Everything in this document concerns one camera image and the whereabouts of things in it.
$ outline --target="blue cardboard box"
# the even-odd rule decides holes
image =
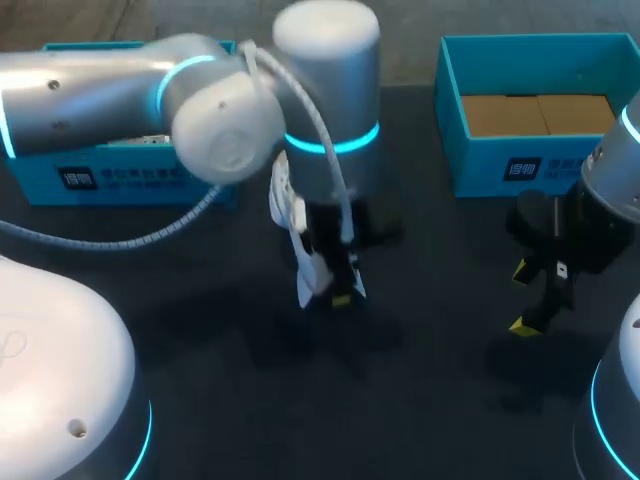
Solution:
[[[435,110],[456,196],[515,196],[529,188],[562,194],[602,138],[474,137],[463,96],[604,95],[617,116],[638,89],[640,52],[627,34],[443,37]]]
[[[235,42],[222,41],[229,53]],[[142,42],[47,44],[44,50],[139,48]],[[170,142],[114,143],[8,161],[31,205],[193,205],[210,185],[192,176]],[[217,202],[232,208],[237,188],[225,188]]]

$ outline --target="white cable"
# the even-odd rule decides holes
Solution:
[[[140,247],[145,247],[152,243],[156,243],[171,235],[178,233],[184,227],[193,222],[196,218],[211,205],[221,191],[221,187],[212,187],[207,194],[200,200],[195,207],[189,210],[186,214],[173,222],[171,225],[157,230],[148,235],[142,237],[133,238],[131,240],[121,240],[117,242],[86,242],[83,240],[71,240],[68,238],[56,237],[55,235],[47,235],[45,233],[35,232],[23,227],[19,227],[9,222],[0,220],[0,230],[7,233],[17,235],[27,240],[32,240],[47,245],[53,245],[61,248],[68,248],[73,250],[90,250],[90,251],[118,251],[118,250],[133,250]]]
[[[311,97],[305,91],[300,82],[298,82],[298,80],[296,80],[296,78],[289,72],[289,70],[287,70],[284,65],[278,62],[278,60],[276,60],[273,55],[262,48],[257,48],[253,41],[247,41],[240,44],[239,50],[245,55],[245,57],[247,57],[247,64],[249,66],[250,73],[252,73],[252,64],[255,64],[255,59],[253,58],[253,56],[255,55],[256,59],[265,64],[266,67],[268,67],[273,73],[280,76],[289,85],[289,87],[293,90],[300,102],[302,102],[302,105],[309,114],[309,118],[313,122],[313,126],[318,132],[318,137],[320,138],[322,146],[324,147],[327,154],[329,169],[331,171],[333,183],[336,187],[340,200],[342,213],[340,239],[345,244],[351,243],[354,237],[351,200],[349,199],[349,193],[344,181],[344,176],[342,175],[342,169],[340,168],[338,156],[336,155],[336,151],[333,147],[331,135],[329,134],[329,130],[327,129],[327,126],[322,119],[322,115],[320,114],[315,104],[313,103],[313,100],[311,100]]]

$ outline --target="glowing blue light ring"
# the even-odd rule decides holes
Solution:
[[[144,459],[144,456],[147,453],[147,448],[149,448],[149,441],[151,440],[151,424],[152,423],[153,423],[153,411],[151,410],[151,402],[149,402],[149,427],[147,428],[147,438],[145,438],[144,440],[144,445],[142,446],[142,450],[140,451],[138,460],[136,461],[135,465],[129,472],[129,475],[127,475],[124,480],[131,480],[133,476],[136,474],[136,472],[138,471],[138,468],[140,468],[140,464],[142,463],[142,460]]]
[[[198,55],[196,57],[188,58],[179,64],[175,65],[171,70],[167,72],[167,74],[160,81],[160,85],[158,85],[158,93],[156,94],[156,109],[158,113],[160,113],[160,107],[162,105],[162,96],[164,95],[164,91],[169,86],[169,83],[173,78],[182,72],[184,69],[189,68],[193,65],[197,65],[202,62],[214,62],[216,57],[213,55]]]
[[[349,153],[355,150],[359,150],[361,148],[366,147],[371,142],[373,142],[375,138],[378,136],[379,132],[380,132],[380,124],[376,122],[375,126],[369,132],[364,134],[362,137],[356,138],[354,140],[348,140],[346,142],[336,143],[333,146],[333,149],[336,151],[336,154]],[[293,145],[296,148],[299,148],[302,151],[315,153],[318,155],[323,155],[326,153],[324,146],[320,143],[304,142],[288,134],[285,135],[285,138],[291,145]]]
[[[7,155],[9,158],[15,159],[16,152],[13,149],[13,142],[11,141],[11,134],[9,133],[9,124],[7,123],[7,115],[4,111],[2,91],[0,91],[0,135],[2,135],[2,143],[4,143],[4,149],[7,151]]]
[[[623,121],[624,121],[624,117],[626,117],[626,114],[624,113],[623,110]],[[596,367],[596,372],[593,374],[593,380],[591,381],[591,412],[593,413],[593,421],[596,424],[596,428],[598,429],[598,433],[600,434],[600,438],[602,439],[602,443],[604,443],[604,446],[607,447],[607,450],[609,450],[609,453],[611,454],[611,456],[613,457],[613,459],[616,461],[616,463],[620,466],[620,468],[622,468],[622,470],[629,475],[629,478],[633,479],[633,480],[640,480],[638,479],[637,476],[635,476],[633,474],[633,472],[629,469],[629,467],[627,467],[624,462],[622,460],[620,460],[620,457],[618,457],[618,455],[616,454],[616,452],[613,451],[613,448],[611,447],[611,445],[609,445],[609,441],[607,440],[607,437],[604,436],[604,432],[602,431],[602,427],[600,427],[600,421],[598,420],[598,414],[596,413],[596,402],[595,402],[595,385],[596,385],[596,375],[598,375],[598,369],[600,368],[600,363],[598,363],[598,366]]]
[[[627,127],[627,130],[629,130],[631,136],[635,138],[636,142],[640,143],[640,132],[638,132],[638,130],[636,130],[636,128],[631,124],[629,116],[627,115],[627,107],[624,107],[624,109],[622,110],[622,115],[620,115],[620,117],[622,118],[622,123],[625,127]]]

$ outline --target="dark tabletop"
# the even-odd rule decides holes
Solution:
[[[553,332],[507,333],[541,285],[511,281],[509,199],[455,199],[431,89],[382,94],[382,138],[406,238],[364,256],[368,307],[299,311],[267,205],[268,172],[239,210],[126,254],[0,237],[3,254],[85,283],[132,332],[156,416],[157,478],[570,479],[576,405],[640,291],[640,250],[582,277]],[[2,175],[0,218],[72,238],[148,233],[177,209],[31,208]]]

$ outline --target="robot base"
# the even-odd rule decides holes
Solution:
[[[574,459],[586,480],[640,478],[640,402],[623,368],[620,335],[598,365],[573,426]]]
[[[148,480],[153,411],[136,368],[134,384],[117,423],[85,460],[55,480]]]

